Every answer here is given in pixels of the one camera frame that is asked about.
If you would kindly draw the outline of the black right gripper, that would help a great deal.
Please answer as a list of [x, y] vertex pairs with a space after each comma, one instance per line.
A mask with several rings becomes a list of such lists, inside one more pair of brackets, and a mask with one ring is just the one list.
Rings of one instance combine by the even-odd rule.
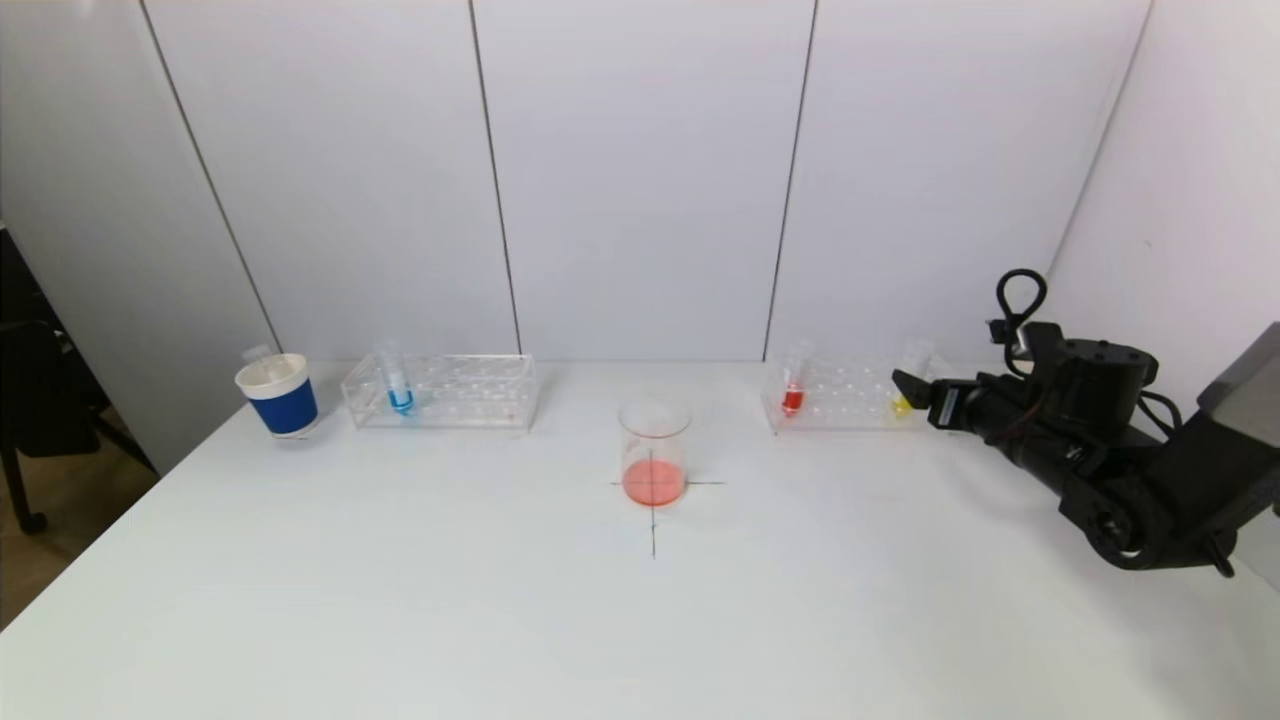
[[975, 436], [1015, 466], [1027, 468], [1027, 439], [1039, 411], [1039, 400], [1027, 380], [977, 377], [932, 382], [902, 369], [893, 369], [891, 379], [901, 398], [899, 406], [931, 407], [928, 423], [933, 428]]

